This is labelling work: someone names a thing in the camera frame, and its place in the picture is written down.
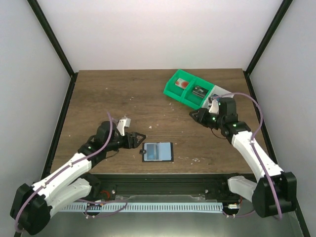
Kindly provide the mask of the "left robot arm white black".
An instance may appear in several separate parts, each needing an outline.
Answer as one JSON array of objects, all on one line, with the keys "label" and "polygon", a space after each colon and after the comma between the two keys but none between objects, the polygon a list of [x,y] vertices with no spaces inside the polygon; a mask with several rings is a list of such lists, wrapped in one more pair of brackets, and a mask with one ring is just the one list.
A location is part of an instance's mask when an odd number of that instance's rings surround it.
[{"label": "left robot arm white black", "polygon": [[126,132],[129,125],[129,118],[102,122],[64,165],[32,185],[21,185],[10,211],[16,231],[36,235],[68,204],[79,199],[101,200],[101,182],[90,170],[105,160],[108,152],[136,149],[146,139],[145,134]]}]

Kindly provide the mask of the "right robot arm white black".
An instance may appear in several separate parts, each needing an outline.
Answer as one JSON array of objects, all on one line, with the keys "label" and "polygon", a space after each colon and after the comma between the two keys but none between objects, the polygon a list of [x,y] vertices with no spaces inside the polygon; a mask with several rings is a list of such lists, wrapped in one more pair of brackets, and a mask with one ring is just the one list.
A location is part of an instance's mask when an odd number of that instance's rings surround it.
[{"label": "right robot arm white black", "polygon": [[232,193],[250,201],[260,217],[282,216],[296,210],[295,175],[285,172],[261,148],[250,127],[239,120],[234,98],[214,99],[209,109],[199,108],[189,115],[200,125],[219,130],[252,170],[254,182],[243,176],[228,179]]}]

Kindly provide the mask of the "blue vip card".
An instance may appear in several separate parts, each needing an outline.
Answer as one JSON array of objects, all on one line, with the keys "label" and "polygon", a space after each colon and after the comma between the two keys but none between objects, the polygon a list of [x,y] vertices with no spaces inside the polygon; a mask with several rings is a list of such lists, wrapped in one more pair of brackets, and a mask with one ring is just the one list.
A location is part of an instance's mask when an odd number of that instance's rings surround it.
[{"label": "blue vip card", "polygon": [[147,144],[147,160],[158,160],[158,145],[157,144]]}]

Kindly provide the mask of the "black card holder wallet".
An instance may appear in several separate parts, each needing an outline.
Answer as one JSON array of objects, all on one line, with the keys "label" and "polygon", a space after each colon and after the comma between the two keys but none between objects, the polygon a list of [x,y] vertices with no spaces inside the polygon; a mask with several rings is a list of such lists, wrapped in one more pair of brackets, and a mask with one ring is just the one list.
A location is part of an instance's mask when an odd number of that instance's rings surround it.
[{"label": "black card holder wallet", "polygon": [[142,162],[173,162],[174,151],[172,142],[143,143],[139,151]]}]

